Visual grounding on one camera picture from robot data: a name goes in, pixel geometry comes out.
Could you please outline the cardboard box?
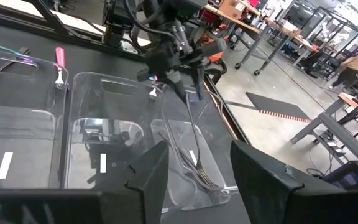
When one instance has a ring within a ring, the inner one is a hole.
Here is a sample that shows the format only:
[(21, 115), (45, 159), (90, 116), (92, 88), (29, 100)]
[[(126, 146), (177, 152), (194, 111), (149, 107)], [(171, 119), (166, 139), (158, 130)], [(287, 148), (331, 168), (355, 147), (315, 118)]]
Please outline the cardboard box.
[(246, 8), (247, 0), (221, 0), (219, 11), (234, 19), (240, 19)]

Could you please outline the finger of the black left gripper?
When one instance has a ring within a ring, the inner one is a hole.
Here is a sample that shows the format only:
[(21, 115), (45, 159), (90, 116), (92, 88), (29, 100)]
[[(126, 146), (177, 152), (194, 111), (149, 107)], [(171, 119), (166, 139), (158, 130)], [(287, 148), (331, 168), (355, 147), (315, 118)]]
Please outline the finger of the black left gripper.
[(181, 76), (168, 78), (167, 84), (176, 93), (179, 99), (186, 103), (186, 90), (181, 80)]
[(203, 94), (202, 94), (203, 78), (204, 78), (204, 68), (198, 67), (196, 69), (196, 74), (195, 74), (195, 88), (199, 100), (203, 100)]

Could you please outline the black table mat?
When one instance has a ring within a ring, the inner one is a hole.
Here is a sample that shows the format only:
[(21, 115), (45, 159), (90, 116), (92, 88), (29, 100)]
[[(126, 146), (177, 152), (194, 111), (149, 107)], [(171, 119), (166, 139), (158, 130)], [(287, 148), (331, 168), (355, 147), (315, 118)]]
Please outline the black table mat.
[[(0, 44), (11, 47), (29, 47), (31, 54), (44, 60), (53, 60), (54, 48), (66, 51), (66, 68), (71, 82), (80, 72), (97, 72), (134, 79), (125, 69), (141, 69), (140, 61), (130, 56), (103, 52), (78, 45), (73, 40), (62, 39), (57, 34), (43, 34), (35, 29), (4, 27), (0, 25)], [(202, 208), (190, 212), (168, 212), (162, 216), (161, 224), (251, 224), (240, 196), (233, 196), (225, 205)]]

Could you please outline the clear plastic bin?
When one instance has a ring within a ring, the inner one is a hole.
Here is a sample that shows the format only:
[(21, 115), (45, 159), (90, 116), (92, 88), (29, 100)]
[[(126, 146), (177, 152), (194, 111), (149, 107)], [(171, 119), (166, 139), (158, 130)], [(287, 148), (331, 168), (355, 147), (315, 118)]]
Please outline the clear plastic bin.
[(0, 189), (57, 189), (67, 71), (0, 51)]
[[(215, 207), (228, 203), (238, 189), (228, 194), (217, 190), (210, 190), (197, 184), (195, 179), (186, 175), (183, 166), (178, 161), (178, 155), (169, 137), (160, 137), (159, 132), (167, 134), (170, 120), (189, 121), (186, 104), (176, 96), (168, 86), (163, 85), (162, 119), (155, 119), (150, 127), (155, 141), (170, 142), (170, 157), (168, 168), (167, 199), (165, 209), (179, 209), (183, 211)], [(231, 170), (229, 151), (232, 135), (223, 121), (223, 103), (220, 97), (211, 92), (203, 91), (203, 100), (199, 100), (195, 89), (186, 87), (190, 97), (191, 113), (195, 124), (200, 128), (208, 146), (228, 186), (237, 187)]]
[(93, 72), (75, 75), (67, 131), (64, 186), (91, 189), (135, 161), (157, 141), (151, 123), (162, 117), (153, 87)]

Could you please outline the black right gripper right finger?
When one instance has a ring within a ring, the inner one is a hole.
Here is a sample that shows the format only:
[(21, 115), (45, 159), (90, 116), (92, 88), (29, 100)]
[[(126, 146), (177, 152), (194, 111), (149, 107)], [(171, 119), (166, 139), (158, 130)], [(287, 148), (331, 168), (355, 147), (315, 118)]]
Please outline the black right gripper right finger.
[(286, 224), (290, 195), (303, 183), (286, 164), (240, 140), (232, 141), (230, 157), (251, 224)]

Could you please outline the long wooden workbench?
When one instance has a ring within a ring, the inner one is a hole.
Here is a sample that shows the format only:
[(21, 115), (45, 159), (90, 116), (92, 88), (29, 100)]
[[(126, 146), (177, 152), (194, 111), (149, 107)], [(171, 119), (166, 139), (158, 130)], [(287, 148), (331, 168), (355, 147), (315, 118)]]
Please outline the long wooden workbench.
[[(235, 19), (231, 16), (229, 16), (228, 14), (221, 12), (219, 9), (214, 8), (213, 6), (207, 4), (204, 7), (205, 10), (212, 12), (213, 14), (219, 16), (219, 17), (223, 17), (231, 22), (233, 22), (236, 26), (240, 27), (242, 30), (251, 30), (252, 32), (256, 33), (257, 39), (254, 40), (252, 45), (249, 45), (247, 43), (244, 42), (244, 40), (239, 37), (239, 41), (242, 42), (245, 47), (248, 49), (247, 53), (243, 56), (242, 60), (238, 63), (235, 64), (234, 68), (236, 70), (240, 69), (243, 64), (250, 58), (250, 57), (256, 57), (259, 58), (261, 60), (264, 61), (264, 63), (262, 64), (262, 66), (254, 71), (254, 75), (260, 75), (260, 73), (271, 63), (271, 61), (273, 60), (273, 58), (276, 56), (276, 54), (278, 54), (278, 52), (280, 51), (280, 49), (286, 44), (287, 40), (289, 38), (294, 38), (297, 41), (300, 42), (300, 44), (304, 47), (306, 47), (306, 52), (304, 52), (301, 56), (298, 57), (298, 59), (295, 61), (295, 65), (303, 58), (306, 56), (307, 53), (310, 52), (319, 52), (318, 47), (313, 47), (312, 45), (310, 45), (305, 39), (299, 37), (295, 31), (290, 31), (287, 28), (284, 28), (284, 26), (281, 26), (280, 23), (277, 23), (276, 21), (272, 21), (269, 17), (267, 16), (262, 16), (262, 20), (266, 23), (266, 27), (263, 30), (257, 29), (256, 27), (253, 27), (251, 25), (245, 24), (243, 22), (241, 22), (238, 19)], [(274, 49), (274, 51), (268, 56), (268, 57), (264, 57), (261, 55), (256, 54), (256, 49), (259, 46), (259, 44), (261, 43), (261, 41), (264, 39), (264, 37), (267, 35), (267, 32), (270, 30), (270, 28), (273, 28), (275, 30), (280, 31), (281, 33), (285, 34), (285, 37), (281, 40), (281, 42), (277, 45), (277, 47)]]

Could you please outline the person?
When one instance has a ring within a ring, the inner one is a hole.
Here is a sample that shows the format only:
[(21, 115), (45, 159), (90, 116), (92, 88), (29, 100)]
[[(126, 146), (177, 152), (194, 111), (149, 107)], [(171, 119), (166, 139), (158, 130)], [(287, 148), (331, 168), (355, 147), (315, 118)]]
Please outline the person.
[(344, 68), (338, 75), (336, 81), (334, 81), (329, 89), (333, 89), (340, 84), (344, 85), (344, 88), (351, 87), (358, 79), (358, 53), (347, 58), (341, 66)]

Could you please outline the orange shop vacuum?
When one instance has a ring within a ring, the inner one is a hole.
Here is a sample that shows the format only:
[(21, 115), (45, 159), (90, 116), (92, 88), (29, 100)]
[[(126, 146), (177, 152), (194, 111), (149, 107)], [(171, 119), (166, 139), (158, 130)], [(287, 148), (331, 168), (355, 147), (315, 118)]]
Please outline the orange shop vacuum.
[[(214, 42), (216, 40), (227, 40), (228, 35), (226, 29), (220, 29), (216, 28), (212, 31), (207, 30), (196, 42), (196, 46), (203, 46), (206, 44), (209, 44), (211, 42)], [(216, 53), (212, 56), (209, 56), (209, 60), (213, 63), (216, 63), (221, 59), (223, 56), (223, 51), (220, 51), (219, 53)]]

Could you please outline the black floor mat striped edge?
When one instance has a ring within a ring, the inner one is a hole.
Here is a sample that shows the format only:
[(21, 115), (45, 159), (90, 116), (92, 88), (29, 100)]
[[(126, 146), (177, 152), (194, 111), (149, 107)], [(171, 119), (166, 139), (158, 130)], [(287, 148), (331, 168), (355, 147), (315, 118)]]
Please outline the black floor mat striped edge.
[(259, 113), (304, 123), (311, 122), (311, 119), (297, 105), (250, 92), (245, 92), (245, 94)]

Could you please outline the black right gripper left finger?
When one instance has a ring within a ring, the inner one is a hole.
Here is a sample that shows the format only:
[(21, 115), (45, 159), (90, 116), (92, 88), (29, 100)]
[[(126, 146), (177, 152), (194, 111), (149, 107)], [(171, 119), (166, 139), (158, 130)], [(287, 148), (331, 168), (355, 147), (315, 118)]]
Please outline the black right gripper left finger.
[(136, 224), (160, 224), (168, 182), (169, 143), (160, 141), (129, 166), (134, 175), (126, 188), (137, 193)]

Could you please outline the pink handled silver fork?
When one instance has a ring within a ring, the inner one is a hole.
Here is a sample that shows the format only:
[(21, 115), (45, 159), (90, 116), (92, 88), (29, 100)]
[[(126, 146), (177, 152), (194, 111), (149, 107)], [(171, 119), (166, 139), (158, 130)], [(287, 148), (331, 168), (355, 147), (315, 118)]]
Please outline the pink handled silver fork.
[(63, 68), (65, 68), (65, 50), (62, 47), (55, 48), (55, 57), (57, 60), (57, 72), (58, 77), (55, 80), (55, 86), (62, 90), (64, 87), (65, 82), (63, 81)]
[(152, 77), (149, 78), (149, 80), (150, 80), (151, 85), (152, 85), (152, 90), (149, 93), (149, 97), (154, 100), (157, 97), (157, 90), (156, 90), (155, 87), (158, 85), (158, 79), (157, 79), (156, 76), (152, 76)]

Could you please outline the black monitor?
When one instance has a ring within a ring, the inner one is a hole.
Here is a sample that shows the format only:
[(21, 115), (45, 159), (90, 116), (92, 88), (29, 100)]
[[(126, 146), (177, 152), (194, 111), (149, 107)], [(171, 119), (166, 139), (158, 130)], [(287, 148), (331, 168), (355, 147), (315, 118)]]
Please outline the black monitor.
[(358, 190), (358, 161), (349, 161), (322, 178), (344, 190)]

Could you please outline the grey metal table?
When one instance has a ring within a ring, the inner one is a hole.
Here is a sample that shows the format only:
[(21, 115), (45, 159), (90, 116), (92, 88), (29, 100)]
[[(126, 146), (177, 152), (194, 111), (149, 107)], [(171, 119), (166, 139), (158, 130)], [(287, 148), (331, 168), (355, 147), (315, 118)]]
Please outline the grey metal table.
[(328, 143), (323, 139), (323, 133), (318, 134), (314, 130), (321, 124), (325, 125), (330, 134), (337, 137), (340, 142), (350, 150), (353, 155), (358, 158), (358, 140), (337, 120), (331, 115), (342, 108), (343, 105), (349, 105), (354, 109), (352, 112), (358, 112), (358, 102), (356, 98), (347, 93), (340, 93), (338, 99), (329, 106), (326, 110), (320, 113), (314, 120), (311, 120), (300, 132), (298, 132), (290, 142), (295, 144), (299, 140), (303, 139), (306, 135), (313, 135), (316, 140), (321, 143), (330, 154), (342, 165), (344, 165), (342, 159), (335, 155), (335, 152), (330, 149)]

